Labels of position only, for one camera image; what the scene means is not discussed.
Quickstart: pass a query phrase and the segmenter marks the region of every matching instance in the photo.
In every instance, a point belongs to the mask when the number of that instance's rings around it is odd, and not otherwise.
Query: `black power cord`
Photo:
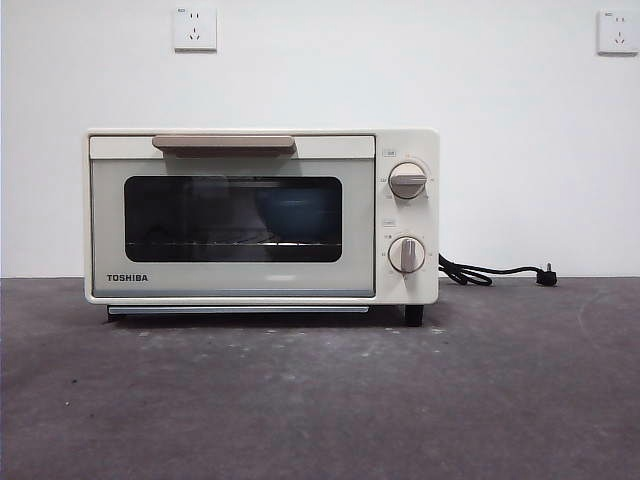
[[[474,265],[463,265],[461,263],[450,262],[442,255],[439,255],[441,272],[447,274],[447,276],[454,282],[460,285],[466,285],[467,283],[473,283],[483,287],[490,286],[493,281],[482,273],[491,273],[494,275],[511,275],[513,273],[520,272],[536,272],[536,283],[544,287],[553,287],[558,283],[558,277],[556,272],[551,270],[551,264],[547,263],[547,270],[542,270],[537,267],[519,267],[510,268],[508,270],[496,270],[493,268],[476,267]]]

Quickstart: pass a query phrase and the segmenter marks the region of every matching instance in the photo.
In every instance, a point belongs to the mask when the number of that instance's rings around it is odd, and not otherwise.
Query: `timer knob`
[[[413,273],[424,264],[424,247],[413,237],[400,237],[389,247],[389,261],[400,273]]]
[[[396,197],[411,199],[424,190],[427,176],[424,170],[415,163],[401,163],[391,170],[389,187]]]

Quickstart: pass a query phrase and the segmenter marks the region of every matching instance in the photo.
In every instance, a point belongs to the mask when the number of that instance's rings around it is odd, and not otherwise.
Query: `wall socket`
[[[173,13],[173,48],[176,52],[217,50],[218,13],[202,3],[182,3]]]
[[[598,12],[598,53],[635,54],[640,50],[640,11]]]

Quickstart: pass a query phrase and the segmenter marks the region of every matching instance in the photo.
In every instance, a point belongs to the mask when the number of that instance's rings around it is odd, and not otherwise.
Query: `control knob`
[[[413,273],[424,264],[424,247],[413,237],[400,237],[389,247],[389,261],[400,273]]]
[[[427,176],[415,163],[401,163],[389,175],[389,187],[396,197],[415,198],[424,190]]]

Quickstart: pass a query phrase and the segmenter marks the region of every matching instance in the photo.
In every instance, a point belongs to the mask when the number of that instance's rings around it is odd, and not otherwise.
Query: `toaster oven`
[[[92,130],[85,295],[110,316],[365,312],[438,295],[429,129]]]

